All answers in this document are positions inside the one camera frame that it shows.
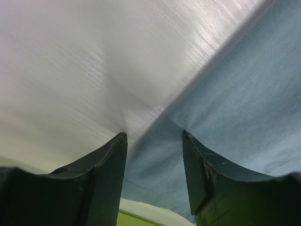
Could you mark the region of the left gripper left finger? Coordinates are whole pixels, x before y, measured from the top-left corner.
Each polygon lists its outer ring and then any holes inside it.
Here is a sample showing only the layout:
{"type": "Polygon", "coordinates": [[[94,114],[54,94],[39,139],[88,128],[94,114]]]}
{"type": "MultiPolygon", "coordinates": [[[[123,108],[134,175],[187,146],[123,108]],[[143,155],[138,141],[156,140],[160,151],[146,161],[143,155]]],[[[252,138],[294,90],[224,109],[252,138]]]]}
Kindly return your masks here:
{"type": "Polygon", "coordinates": [[[114,226],[127,158],[127,135],[49,174],[0,169],[3,226],[114,226]]]}

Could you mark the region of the grey-blue t shirt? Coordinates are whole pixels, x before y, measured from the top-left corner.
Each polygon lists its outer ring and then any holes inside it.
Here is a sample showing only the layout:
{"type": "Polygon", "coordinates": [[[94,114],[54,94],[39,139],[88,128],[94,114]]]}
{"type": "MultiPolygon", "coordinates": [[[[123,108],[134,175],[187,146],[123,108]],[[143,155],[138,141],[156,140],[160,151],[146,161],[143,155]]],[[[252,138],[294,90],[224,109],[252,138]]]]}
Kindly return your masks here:
{"type": "Polygon", "coordinates": [[[277,0],[130,156],[122,198],[192,223],[182,132],[248,169],[301,169],[301,3],[277,0]]]}

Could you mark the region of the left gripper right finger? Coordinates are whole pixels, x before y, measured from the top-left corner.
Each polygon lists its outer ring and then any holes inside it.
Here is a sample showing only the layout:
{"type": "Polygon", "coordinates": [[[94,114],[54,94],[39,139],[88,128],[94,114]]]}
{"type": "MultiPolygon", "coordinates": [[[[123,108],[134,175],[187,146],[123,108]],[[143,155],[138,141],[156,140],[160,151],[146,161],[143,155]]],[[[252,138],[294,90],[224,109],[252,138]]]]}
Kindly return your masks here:
{"type": "Polygon", "coordinates": [[[182,134],[190,210],[199,226],[298,226],[301,175],[273,177],[239,166],[182,134]]]}

